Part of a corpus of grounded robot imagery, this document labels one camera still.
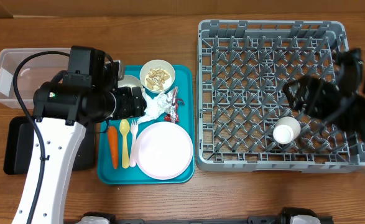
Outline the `white plastic fork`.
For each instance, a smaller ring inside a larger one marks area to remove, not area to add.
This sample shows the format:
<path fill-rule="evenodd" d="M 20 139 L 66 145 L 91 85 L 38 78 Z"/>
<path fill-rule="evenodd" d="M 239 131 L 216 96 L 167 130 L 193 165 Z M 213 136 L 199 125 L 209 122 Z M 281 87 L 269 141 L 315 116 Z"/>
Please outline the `white plastic fork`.
<path fill-rule="evenodd" d="M 130 127 L 130 132 L 132 134 L 131 151 L 130 151 L 130 158 L 129 158 L 129 166 L 130 167 L 135 167 L 136 166 L 134 146 L 135 146 L 135 143 L 136 143 L 136 136 L 137 136 L 138 129 L 139 129 L 139 127 L 138 127 L 137 120 L 136 119 L 132 120 L 131 127 Z"/>

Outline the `yellow plastic spoon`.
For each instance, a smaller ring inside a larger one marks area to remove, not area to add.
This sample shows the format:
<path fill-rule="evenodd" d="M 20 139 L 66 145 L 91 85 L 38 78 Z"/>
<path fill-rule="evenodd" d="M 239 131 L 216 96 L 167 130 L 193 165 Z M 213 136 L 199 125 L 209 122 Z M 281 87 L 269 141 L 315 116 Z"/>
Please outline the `yellow plastic spoon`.
<path fill-rule="evenodd" d="M 119 131 L 122 135 L 122 167 L 127 169 L 129 167 L 129 153 L 127 146 L 127 135 L 130 131 L 129 121 L 122 119 L 119 124 Z"/>

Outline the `white napkin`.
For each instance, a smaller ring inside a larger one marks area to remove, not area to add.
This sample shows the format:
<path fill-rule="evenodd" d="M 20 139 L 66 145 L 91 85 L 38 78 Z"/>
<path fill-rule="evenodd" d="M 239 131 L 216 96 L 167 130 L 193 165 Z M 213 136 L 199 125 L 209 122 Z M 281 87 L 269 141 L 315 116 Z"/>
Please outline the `white napkin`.
<path fill-rule="evenodd" d="M 165 113 L 170 106 L 169 96 L 163 91 L 154 98 L 144 93 L 144 99 L 147 107 L 144 110 L 144 115 L 137 120 L 138 124 L 145 123 L 157 119 L 161 114 Z"/>

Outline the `white bowl with peanuts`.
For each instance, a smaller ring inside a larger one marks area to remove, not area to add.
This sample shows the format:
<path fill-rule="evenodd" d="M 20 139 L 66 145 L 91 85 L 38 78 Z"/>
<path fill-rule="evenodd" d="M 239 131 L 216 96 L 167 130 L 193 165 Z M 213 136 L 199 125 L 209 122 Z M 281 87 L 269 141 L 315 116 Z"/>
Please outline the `white bowl with peanuts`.
<path fill-rule="evenodd" d="M 139 78 L 144 88 L 152 93 L 160 93 L 173 85 L 175 69 L 165 60 L 151 60 L 143 65 Z"/>

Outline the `red silver foil wrapper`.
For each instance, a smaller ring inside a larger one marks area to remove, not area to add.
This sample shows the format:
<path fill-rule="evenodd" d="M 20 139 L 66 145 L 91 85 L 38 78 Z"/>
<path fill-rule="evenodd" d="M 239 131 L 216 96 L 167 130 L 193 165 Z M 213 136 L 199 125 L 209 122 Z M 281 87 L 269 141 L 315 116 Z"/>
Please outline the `red silver foil wrapper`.
<path fill-rule="evenodd" d="M 164 116 L 164 120 L 165 121 L 169 121 L 172 123 L 179 123 L 180 122 L 180 118 L 178 115 L 178 104 L 181 103 L 182 105 L 184 105 L 184 101 L 181 98 L 177 97 L 178 95 L 178 87 L 175 86 L 172 90 L 170 90 L 166 96 L 166 102 L 168 103 L 166 109 L 165 109 L 165 113 L 166 115 Z"/>

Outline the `white cup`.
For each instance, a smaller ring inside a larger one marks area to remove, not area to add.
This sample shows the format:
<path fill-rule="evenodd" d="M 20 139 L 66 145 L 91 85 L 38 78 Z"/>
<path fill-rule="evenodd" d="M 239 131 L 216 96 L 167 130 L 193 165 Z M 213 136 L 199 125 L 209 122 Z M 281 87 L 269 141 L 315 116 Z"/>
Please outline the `white cup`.
<path fill-rule="evenodd" d="M 273 138 L 280 144 L 288 144 L 295 140 L 301 132 L 300 123 L 293 117 L 286 116 L 276 122 Z"/>

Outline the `white round plate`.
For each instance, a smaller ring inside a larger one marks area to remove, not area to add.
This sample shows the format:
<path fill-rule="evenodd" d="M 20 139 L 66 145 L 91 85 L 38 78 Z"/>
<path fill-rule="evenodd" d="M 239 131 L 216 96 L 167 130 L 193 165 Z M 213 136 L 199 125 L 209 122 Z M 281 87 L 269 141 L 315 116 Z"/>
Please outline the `white round plate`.
<path fill-rule="evenodd" d="M 134 151 L 136 163 L 145 175 L 169 180 L 188 169 L 193 159 L 193 142 L 181 126 L 162 121 L 143 129 Z"/>

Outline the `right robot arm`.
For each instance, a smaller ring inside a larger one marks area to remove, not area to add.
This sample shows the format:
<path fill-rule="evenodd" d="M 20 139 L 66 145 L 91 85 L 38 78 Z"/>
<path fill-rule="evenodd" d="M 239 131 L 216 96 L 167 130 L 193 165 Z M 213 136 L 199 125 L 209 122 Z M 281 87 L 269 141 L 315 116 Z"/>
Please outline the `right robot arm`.
<path fill-rule="evenodd" d="M 365 62 L 361 49 L 333 52 L 332 59 L 339 66 L 335 82 L 305 75 L 286 83 L 282 91 L 292 110 L 334 124 L 348 133 L 358 133 L 365 143 Z"/>

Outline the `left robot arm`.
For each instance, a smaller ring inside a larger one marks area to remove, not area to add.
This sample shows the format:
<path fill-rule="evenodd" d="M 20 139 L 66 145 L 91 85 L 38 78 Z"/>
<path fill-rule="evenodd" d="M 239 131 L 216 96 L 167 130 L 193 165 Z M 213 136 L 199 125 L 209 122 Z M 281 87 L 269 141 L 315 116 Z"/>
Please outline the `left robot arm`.
<path fill-rule="evenodd" d="M 15 96 L 34 129 L 34 144 L 24 189 L 14 223 L 63 223 L 65 201 L 73 164 L 89 124 L 138 118 L 146 102 L 142 90 L 118 87 L 124 78 L 120 62 L 91 47 L 73 46 L 66 70 L 43 83 L 29 112 L 19 93 L 17 79 L 23 66 L 43 55 L 25 58 L 16 68 Z"/>

